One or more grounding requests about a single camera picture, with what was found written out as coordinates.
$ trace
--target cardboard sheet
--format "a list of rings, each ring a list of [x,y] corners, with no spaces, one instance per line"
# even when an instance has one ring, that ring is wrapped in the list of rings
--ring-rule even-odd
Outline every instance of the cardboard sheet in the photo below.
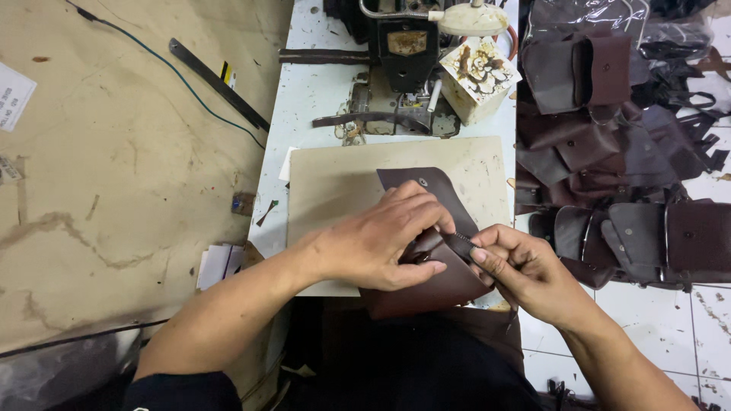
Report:
[[[377,168],[438,167],[479,229],[512,225],[500,137],[456,138],[292,152],[287,244],[378,203]],[[342,282],[321,282],[299,295],[358,296]]]

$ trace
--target wire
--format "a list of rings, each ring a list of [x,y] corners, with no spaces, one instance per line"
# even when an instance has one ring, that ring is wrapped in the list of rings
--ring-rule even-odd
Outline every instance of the wire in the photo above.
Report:
[[[256,144],[257,144],[257,145],[258,145],[259,147],[261,147],[262,149],[264,149],[264,148],[265,148],[264,146],[262,146],[262,144],[261,144],[261,143],[259,143],[259,141],[257,140],[257,138],[256,138],[256,137],[254,137],[254,135],[253,135],[253,134],[252,134],[252,133],[251,133],[250,131],[248,131],[247,129],[243,128],[242,126],[239,126],[239,125],[238,125],[238,124],[236,124],[236,123],[233,123],[233,122],[231,122],[231,121],[228,121],[227,119],[225,119],[225,118],[223,118],[223,117],[219,116],[218,114],[214,113],[213,111],[211,111],[211,109],[210,109],[210,108],[208,108],[208,106],[207,106],[207,105],[205,105],[205,103],[203,102],[203,100],[201,100],[201,99],[200,99],[200,97],[198,97],[198,94],[197,94],[197,93],[195,92],[195,90],[193,90],[193,88],[192,88],[192,87],[190,86],[190,84],[188,84],[188,82],[187,82],[187,81],[186,81],[186,79],[185,79],[185,78],[183,77],[183,75],[182,75],[182,74],[181,74],[181,73],[180,73],[180,72],[178,71],[178,69],[176,69],[176,68],[175,68],[175,66],[173,66],[173,65],[172,65],[172,64],[171,64],[171,63],[170,63],[170,62],[169,62],[168,60],[165,60],[164,58],[162,58],[162,56],[160,56],[160,55],[159,55],[158,53],[155,53],[154,51],[152,51],[152,49],[150,49],[149,47],[147,47],[147,46],[145,45],[145,43],[143,43],[143,42],[141,42],[140,40],[138,40],[138,39],[137,39],[137,38],[136,38],[135,36],[131,35],[130,33],[128,33],[128,32],[127,32],[126,30],[124,30],[123,28],[121,28],[121,27],[119,27],[119,26],[117,26],[117,25],[115,25],[115,24],[113,24],[113,23],[110,23],[110,22],[108,22],[108,21],[106,21],[106,20],[103,20],[103,19],[101,19],[101,18],[98,18],[97,16],[95,16],[95,15],[91,14],[90,12],[87,12],[86,10],[84,10],[84,9],[82,9],[81,7],[77,6],[76,4],[73,4],[73,3],[72,3],[72,2],[70,2],[69,0],[66,0],[66,3],[68,3],[68,4],[71,4],[71,5],[73,6],[73,7],[76,7],[76,11],[77,11],[77,12],[78,12],[78,13],[79,13],[79,14],[80,14],[80,15],[81,15],[82,17],[84,17],[84,18],[85,18],[86,20],[89,20],[89,21],[92,21],[92,22],[93,22],[93,21],[98,21],[98,22],[100,22],[101,24],[106,24],[107,26],[111,27],[112,29],[116,29],[116,30],[119,30],[119,31],[120,31],[120,32],[121,32],[122,34],[126,35],[126,36],[127,36],[127,37],[129,37],[130,39],[133,39],[133,40],[134,40],[134,41],[135,41],[135,42],[136,42],[136,43],[137,43],[138,45],[141,45],[141,46],[142,46],[142,48],[144,48],[145,50],[147,50],[148,52],[150,52],[150,54],[152,54],[153,56],[155,56],[155,57],[157,57],[158,59],[162,60],[162,62],[163,62],[163,63],[165,63],[165,64],[167,64],[167,66],[168,66],[169,68],[173,69],[173,71],[174,71],[174,72],[175,72],[175,73],[176,73],[176,74],[178,75],[178,77],[180,77],[180,78],[181,78],[181,80],[183,81],[183,83],[185,83],[186,87],[188,87],[188,90],[190,90],[190,92],[191,92],[191,93],[193,93],[193,95],[194,95],[194,96],[195,96],[195,98],[196,98],[196,99],[198,100],[198,102],[199,102],[199,103],[200,103],[200,104],[201,104],[201,105],[203,106],[203,108],[205,108],[205,109],[206,109],[206,111],[208,111],[208,112],[209,112],[209,113],[210,113],[210,114],[211,114],[211,115],[212,115],[213,117],[216,117],[216,118],[217,118],[218,120],[221,120],[221,121],[223,121],[224,123],[228,123],[228,124],[231,124],[231,125],[232,125],[232,126],[234,126],[234,127],[237,127],[237,128],[239,128],[239,129],[242,129],[243,131],[247,132],[247,133],[248,133],[248,134],[249,134],[249,135],[251,136],[251,138],[253,138],[253,139],[254,139],[254,142],[256,142]]]

